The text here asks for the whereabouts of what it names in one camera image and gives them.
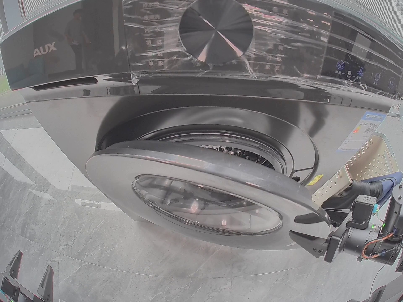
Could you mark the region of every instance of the open door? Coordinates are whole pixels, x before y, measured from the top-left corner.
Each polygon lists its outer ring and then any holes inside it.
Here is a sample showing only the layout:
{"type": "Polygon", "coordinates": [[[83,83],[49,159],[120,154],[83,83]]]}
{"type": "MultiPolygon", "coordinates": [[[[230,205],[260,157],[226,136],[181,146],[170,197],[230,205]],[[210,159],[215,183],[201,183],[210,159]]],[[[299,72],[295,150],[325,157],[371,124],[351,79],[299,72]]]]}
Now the open door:
{"type": "Polygon", "coordinates": [[[326,238],[327,214],[305,187],[225,153],[162,141],[128,141],[93,154],[91,181],[129,216],[245,249],[296,248],[289,231],[326,238]]]}

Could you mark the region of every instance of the gray tile floor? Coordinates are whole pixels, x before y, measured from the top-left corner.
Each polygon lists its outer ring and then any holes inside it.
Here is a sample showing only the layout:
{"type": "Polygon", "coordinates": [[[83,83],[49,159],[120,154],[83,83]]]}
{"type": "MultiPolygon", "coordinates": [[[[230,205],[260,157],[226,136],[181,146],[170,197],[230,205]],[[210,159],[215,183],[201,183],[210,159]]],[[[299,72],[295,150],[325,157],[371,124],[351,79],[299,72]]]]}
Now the gray tile floor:
{"type": "MultiPolygon", "coordinates": [[[[337,301],[369,297],[382,267],[303,249],[233,249],[134,221],[64,156],[32,115],[0,120],[0,271],[24,253],[33,292],[47,264],[54,301],[337,301]]],[[[384,267],[374,289],[396,278],[384,267]]]]}

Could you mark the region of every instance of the rotary knob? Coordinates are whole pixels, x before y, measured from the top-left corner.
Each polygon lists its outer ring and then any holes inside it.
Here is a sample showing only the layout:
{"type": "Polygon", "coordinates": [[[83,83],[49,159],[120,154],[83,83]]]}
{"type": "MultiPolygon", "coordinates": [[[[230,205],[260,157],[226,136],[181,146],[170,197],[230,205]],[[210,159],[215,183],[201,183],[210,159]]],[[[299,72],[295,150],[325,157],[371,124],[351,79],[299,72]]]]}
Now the rotary knob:
{"type": "Polygon", "coordinates": [[[186,52],[208,64],[241,57],[253,33],[249,13],[234,0],[196,0],[179,23],[179,37],[186,52]]]}

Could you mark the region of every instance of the protective plastic wrap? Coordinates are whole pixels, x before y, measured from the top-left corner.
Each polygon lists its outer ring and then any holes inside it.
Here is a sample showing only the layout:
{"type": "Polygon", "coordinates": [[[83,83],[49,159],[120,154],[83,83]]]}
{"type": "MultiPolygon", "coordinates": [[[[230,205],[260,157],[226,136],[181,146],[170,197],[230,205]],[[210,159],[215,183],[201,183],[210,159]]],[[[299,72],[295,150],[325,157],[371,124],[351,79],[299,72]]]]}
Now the protective plastic wrap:
{"type": "Polygon", "coordinates": [[[348,14],[312,0],[235,0],[252,20],[252,42],[241,57],[213,65],[191,56],[181,42],[179,23],[194,1],[123,0],[133,83],[171,74],[275,77],[400,98],[402,51],[348,14]]]}

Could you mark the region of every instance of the front-load washing machine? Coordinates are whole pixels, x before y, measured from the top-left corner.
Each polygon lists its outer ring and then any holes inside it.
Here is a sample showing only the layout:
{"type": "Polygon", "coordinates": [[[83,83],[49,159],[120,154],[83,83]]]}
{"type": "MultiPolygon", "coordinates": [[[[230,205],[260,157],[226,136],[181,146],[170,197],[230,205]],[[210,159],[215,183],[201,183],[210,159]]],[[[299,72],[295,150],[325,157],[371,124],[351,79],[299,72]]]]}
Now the front-load washing machine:
{"type": "Polygon", "coordinates": [[[82,0],[24,23],[10,87],[113,203],[194,238],[290,249],[312,195],[400,99],[403,51],[342,0],[82,0]]]}

